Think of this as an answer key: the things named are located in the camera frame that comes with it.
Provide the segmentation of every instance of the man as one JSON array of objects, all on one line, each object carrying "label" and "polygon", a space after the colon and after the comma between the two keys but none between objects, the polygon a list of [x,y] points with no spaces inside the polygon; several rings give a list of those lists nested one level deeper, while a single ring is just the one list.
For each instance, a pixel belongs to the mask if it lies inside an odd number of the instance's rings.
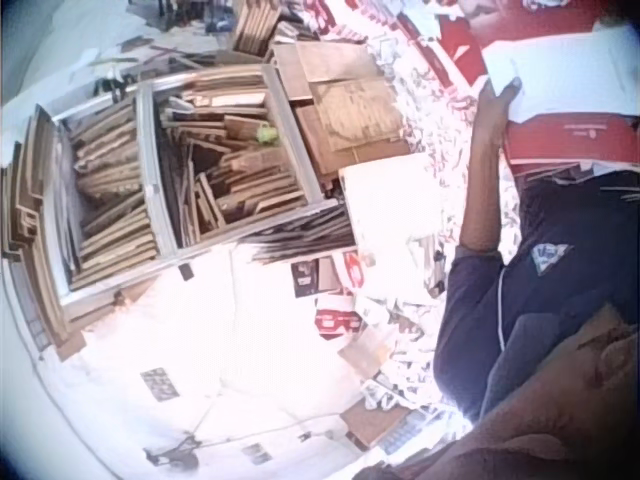
[{"label": "man", "polygon": [[498,150],[519,87],[496,97],[488,84],[479,98],[436,347],[441,390],[479,423],[434,455],[358,480],[639,478],[621,470],[637,474],[638,202],[601,190],[638,187],[638,175],[525,184],[522,243],[505,266]]}]

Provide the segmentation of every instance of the paper sheet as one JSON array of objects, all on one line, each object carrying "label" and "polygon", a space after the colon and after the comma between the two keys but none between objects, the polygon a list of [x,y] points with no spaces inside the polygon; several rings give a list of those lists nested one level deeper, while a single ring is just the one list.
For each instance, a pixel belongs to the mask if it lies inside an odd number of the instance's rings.
[{"label": "paper sheet", "polygon": [[640,115],[640,42],[630,26],[500,41],[482,54],[496,93],[522,80],[509,109],[514,122],[561,112]]}]

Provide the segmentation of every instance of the shirt logo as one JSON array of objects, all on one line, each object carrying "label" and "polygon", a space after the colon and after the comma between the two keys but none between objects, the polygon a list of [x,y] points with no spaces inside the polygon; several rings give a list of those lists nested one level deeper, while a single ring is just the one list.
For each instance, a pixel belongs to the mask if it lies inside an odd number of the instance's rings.
[{"label": "shirt logo", "polygon": [[549,267],[555,265],[571,249],[571,245],[553,245],[552,243],[541,243],[531,249],[533,263],[536,264],[538,276],[544,275]]}]

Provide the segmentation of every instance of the wire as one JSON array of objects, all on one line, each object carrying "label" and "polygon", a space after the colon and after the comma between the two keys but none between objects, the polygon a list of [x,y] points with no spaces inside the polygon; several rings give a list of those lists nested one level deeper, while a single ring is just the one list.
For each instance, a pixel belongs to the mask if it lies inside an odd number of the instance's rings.
[{"label": "wire", "polygon": [[242,440],[246,440],[247,438],[259,437],[261,435],[268,435],[270,433],[278,433],[278,432],[282,432],[283,430],[289,430],[290,428],[297,427],[306,422],[311,422],[313,420],[320,420],[322,418],[337,417],[339,415],[340,415],[339,413],[327,413],[324,415],[318,415],[315,417],[307,418],[305,420],[301,420],[291,425],[287,425],[286,427],[279,427],[279,428],[274,428],[272,430],[265,430],[262,432],[250,433],[248,435],[243,435],[241,437],[227,438],[226,440],[220,440],[219,442],[203,443],[202,445],[194,448],[194,450],[198,450],[201,448],[208,448],[208,447],[218,447],[220,445],[227,445],[229,443],[240,442]]},{"label": "wire", "polygon": [[504,332],[502,331],[502,277],[506,268],[503,268],[498,278],[498,342],[500,343],[500,351],[504,352]]}]

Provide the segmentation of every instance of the green object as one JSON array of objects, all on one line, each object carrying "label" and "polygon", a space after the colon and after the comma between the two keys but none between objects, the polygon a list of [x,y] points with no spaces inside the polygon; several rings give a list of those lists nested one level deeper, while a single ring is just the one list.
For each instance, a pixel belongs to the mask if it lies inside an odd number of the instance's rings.
[{"label": "green object", "polygon": [[258,143],[261,144],[271,144],[278,140],[278,129],[272,127],[270,125],[263,125],[258,128],[258,133],[256,134],[258,139]]}]

